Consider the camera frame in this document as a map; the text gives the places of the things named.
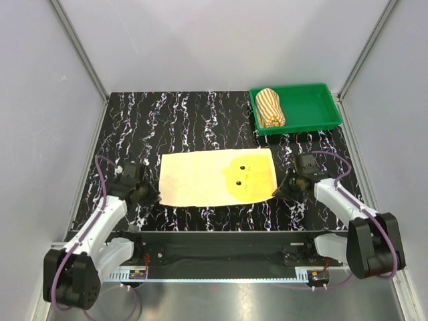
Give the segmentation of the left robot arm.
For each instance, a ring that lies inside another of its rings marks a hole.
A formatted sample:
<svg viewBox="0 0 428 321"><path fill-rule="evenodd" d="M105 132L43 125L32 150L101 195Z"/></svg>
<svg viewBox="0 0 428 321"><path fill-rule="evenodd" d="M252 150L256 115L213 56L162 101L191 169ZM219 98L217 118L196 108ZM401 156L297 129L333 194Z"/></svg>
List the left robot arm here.
<svg viewBox="0 0 428 321"><path fill-rule="evenodd" d="M102 282L123 263L136 265L145 257L139 233L113 229L129 210L160 200L142 163L124 165L113 183L101 182L102 196L93 214L75 236L43 259L43 300L60 311L89 310Z"/></svg>

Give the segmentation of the yellow chick towel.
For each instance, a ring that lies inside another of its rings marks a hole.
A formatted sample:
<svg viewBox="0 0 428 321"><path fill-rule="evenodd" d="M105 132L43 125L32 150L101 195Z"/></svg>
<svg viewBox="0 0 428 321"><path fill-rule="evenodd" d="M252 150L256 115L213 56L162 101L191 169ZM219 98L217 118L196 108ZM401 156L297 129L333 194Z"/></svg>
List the yellow chick towel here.
<svg viewBox="0 0 428 321"><path fill-rule="evenodd" d="M278 187L268 148L164 154L160 169L160 204L171 207L259 203Z"/></svg>

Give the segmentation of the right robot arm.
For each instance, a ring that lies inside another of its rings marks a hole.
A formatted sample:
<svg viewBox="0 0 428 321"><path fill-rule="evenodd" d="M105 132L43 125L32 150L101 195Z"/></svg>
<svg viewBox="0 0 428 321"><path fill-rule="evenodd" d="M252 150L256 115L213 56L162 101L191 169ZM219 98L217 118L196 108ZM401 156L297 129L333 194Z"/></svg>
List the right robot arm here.
<svg viewBox="0 0 428 321"><path fill-rule="evenodd" d="M321 169L317 152L298 154L273 193L278 199L297 201L311 193L343 222L347 235L323 233L304 248L305 260L312 265L327 257L345 263L358 279L391 279L406 265L399 223L392 213L379 213L347 191L341 183L352 167L338 177Z"/></svg>

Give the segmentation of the orange striped towel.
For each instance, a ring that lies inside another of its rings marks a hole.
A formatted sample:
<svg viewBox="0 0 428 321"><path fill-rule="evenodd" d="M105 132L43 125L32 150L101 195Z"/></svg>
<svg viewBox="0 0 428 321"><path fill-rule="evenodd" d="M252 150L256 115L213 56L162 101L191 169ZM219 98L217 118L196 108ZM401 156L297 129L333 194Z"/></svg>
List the orange striped towel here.
<svg viewBox="0 0 428 321"><path fill-rule="evenodd" d="M280 97L271 88L265 88L256 94L255 105L262 128L275 128L286 124L286 117L280 106Z"/></svg>

